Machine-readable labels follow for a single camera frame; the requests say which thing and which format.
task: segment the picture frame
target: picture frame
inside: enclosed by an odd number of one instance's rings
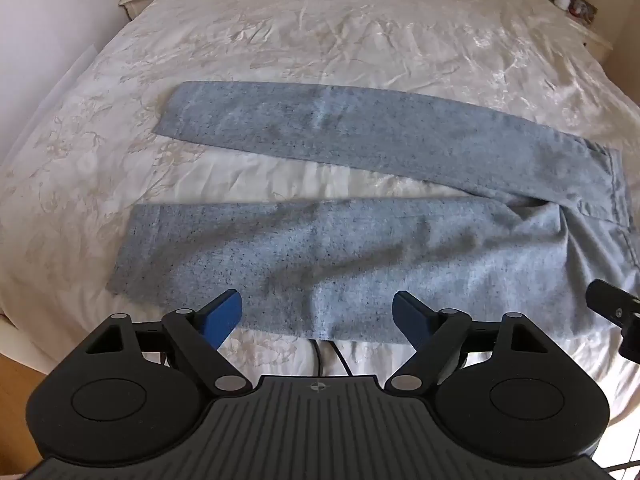
[[[587,0],[571,0],[569,13],[585,27],[591,27],[598,9]]]

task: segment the bedspread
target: bedspread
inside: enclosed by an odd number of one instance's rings
[[[508,112],[621,150],[637,219],[640,112],[578,41],[546,0],[156,0],[2,168],[1,308],[55,359],[113,312],[156,319],[157,307],[104,289],[139,202],[459,194],[156,136],[164,102],[186,80],[385,88]],[[620,416],[640,376],[616,356],[615,334],[562,344]],[[342,348],[356,373],[381,381],[412,352]],[[252,380],[313,369],[306,341],[290,337],[236,331],[222,351]]]

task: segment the wooden floor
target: wooden floor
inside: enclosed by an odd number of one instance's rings
[[[24,408],[44,375],[0,354],[0,475],[25,473],[40,461]]]

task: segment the black cable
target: black cable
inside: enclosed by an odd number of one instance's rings
[[[342,366],[344,366],[344,371],[347,372],[347,375],[349,377],[353,377],[353,374],[351,373],[351,369],[349,368],[347,361],[345,361],[344,357],[342,356],[342,352],[340,352],[340,350],[338,349],[338,345],[335,343],[335,341],[329,341],[329,344],[331,345],[331,348],[334,349],[334,352],[338,356],[338,359],[340,359]]]
[[[309,342],[311,343],[311,346],[314,348],[314,352],[316,353],[316,362],[317,362],[317,370],[318,373],[316,374],[316,377],[322,377],[322,372],[324,371],[322,368],[322,354],[320,353],[320,347],[318,346],[318,341],[316,341],[315,339],[310,339]]]

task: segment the bed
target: bed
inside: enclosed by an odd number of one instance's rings
[[[640,110],[608,81],[546,0],[156,0],[129,23],[14,160],[0,187],[1,309],[62,359],[114,312],[153,306],[105,290],[132,206],[295,198],[450,196],[454,189],[340,166],[156,136],[188,80],[302,82],[417,92],[480,105],[622,150],[640,204]],[[638,367],[616,329],[559,341],[609,399],[640,402]],[[406,345],[341,342],[355,373],[381,382]],[[251,380],[311,374],[304,339],[235,330],[221,351]],[[342,373],[326,355],[328,373]]]

